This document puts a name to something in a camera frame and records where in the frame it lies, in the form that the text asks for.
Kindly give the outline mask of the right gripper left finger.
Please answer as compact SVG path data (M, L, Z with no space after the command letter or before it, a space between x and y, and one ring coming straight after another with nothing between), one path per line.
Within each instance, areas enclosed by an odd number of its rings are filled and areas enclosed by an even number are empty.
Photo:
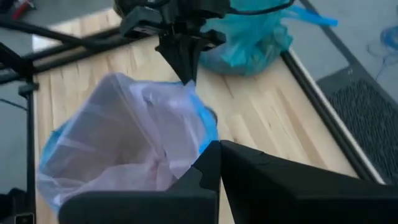
M96 191L72 197L59 211L67 224L217 223L221 146L213 141L187 172L165 191Z

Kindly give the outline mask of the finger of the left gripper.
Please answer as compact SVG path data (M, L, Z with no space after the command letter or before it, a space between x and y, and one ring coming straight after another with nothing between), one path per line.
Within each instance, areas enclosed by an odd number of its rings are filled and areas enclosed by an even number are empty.
M199 32L190 36L185 62L185 76L188 83L196 82L198 61L202 52L211 50L226 42L226 36L222 32L210 30L208 32Z
M163 56L165 61L172 67L180 81L186 85L188 78L185 74L185 67L182 63L182 56L179 52L178 45L170 35L160 35L159 45L155 48L158 53Z

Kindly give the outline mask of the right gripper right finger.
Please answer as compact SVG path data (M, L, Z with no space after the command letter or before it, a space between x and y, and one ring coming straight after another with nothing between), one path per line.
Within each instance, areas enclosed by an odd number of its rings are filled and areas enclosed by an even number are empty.
M235 223L397 223L397 187L220 142Z

